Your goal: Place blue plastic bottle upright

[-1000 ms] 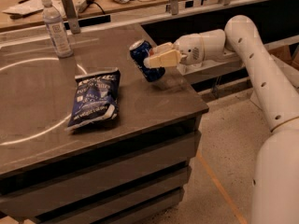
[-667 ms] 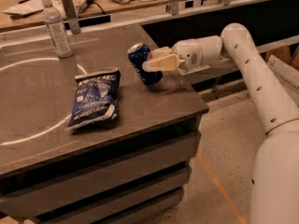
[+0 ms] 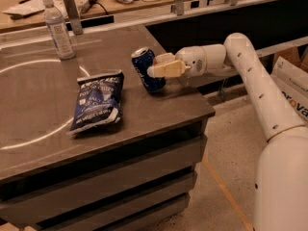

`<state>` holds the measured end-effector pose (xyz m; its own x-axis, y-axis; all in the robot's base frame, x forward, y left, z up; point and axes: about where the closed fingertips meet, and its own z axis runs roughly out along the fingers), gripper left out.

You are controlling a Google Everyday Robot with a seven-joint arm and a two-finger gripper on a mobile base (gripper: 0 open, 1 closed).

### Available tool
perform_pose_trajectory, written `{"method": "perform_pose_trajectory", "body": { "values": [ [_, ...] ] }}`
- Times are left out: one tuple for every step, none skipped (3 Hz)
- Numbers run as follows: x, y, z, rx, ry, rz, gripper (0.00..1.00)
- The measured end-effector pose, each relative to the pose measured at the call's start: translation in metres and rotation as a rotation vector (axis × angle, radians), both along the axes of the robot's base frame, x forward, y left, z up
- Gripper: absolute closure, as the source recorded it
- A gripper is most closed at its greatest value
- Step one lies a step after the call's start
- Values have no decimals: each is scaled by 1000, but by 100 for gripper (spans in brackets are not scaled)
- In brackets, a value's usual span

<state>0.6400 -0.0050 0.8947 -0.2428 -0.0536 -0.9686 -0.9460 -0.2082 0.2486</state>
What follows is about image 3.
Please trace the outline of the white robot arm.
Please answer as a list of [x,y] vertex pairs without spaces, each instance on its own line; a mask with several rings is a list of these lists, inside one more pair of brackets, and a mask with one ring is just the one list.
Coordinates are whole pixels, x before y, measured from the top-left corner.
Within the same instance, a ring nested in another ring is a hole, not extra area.
[[249,38],[154,58],[152,78],[200,76],[229,62],[240,74],[268,142],[255,179],[254,231],[308,231],[308,127],[265,70]]

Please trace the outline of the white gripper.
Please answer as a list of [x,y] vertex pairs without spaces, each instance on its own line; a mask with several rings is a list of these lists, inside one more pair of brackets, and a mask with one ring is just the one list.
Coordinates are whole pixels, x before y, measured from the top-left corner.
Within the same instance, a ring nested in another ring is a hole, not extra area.
[[183,74],[201,76],[206,70],[206,53],[201,46],[184,47],[175,56],[172,53],[157,55],[153,64],[147,69],[151,78],[180,77]]

